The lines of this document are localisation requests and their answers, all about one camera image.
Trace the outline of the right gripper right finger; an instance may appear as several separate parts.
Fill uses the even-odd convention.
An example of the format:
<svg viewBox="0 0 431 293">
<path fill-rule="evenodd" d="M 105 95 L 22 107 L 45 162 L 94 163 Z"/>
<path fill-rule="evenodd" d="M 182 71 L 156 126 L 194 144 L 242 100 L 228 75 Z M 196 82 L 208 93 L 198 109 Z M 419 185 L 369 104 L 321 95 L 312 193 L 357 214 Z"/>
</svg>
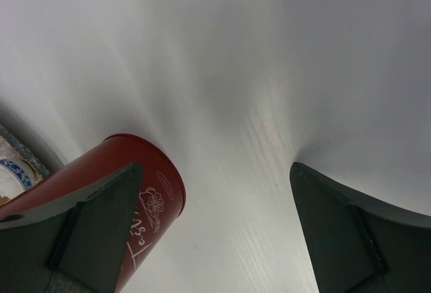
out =
<svg viewBox="0 0 431 293">
<path fill-rule="evenodd" d="M 319 292 L 430 291 L 430 216 L 299 162 L 290 184 Z"/>
</svg>

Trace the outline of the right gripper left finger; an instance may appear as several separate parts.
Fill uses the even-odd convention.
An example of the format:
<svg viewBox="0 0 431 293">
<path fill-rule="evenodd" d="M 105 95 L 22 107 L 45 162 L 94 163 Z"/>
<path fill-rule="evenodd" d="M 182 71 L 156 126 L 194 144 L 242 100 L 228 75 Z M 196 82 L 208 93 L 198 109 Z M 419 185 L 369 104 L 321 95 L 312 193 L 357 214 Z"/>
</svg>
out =
<svg viewBox="0 0 431 293">
<path fill-rule="evenodd" d="M 2 292 L 114 292 L 142 167 L 1 218 Z"/>
</svg>

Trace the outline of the red cylindrical tin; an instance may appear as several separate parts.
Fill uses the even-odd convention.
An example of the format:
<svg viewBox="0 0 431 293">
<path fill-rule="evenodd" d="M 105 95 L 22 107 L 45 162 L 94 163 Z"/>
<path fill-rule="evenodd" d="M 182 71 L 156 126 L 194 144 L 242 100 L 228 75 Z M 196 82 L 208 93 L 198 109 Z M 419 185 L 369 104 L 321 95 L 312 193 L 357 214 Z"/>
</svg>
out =
<svg viewBox="0 0 431 293">
<path fill-rule="evenodd" d="M 111 135 L 3 205 L 1 217 L 48 203 L 132 162 L 139 163 L 143 172 L 139 200 L 115 288 L 120 292 L 185 206 L 185 186 L 178 170 L 152 143 L 136 135 Z"/>
</svg>

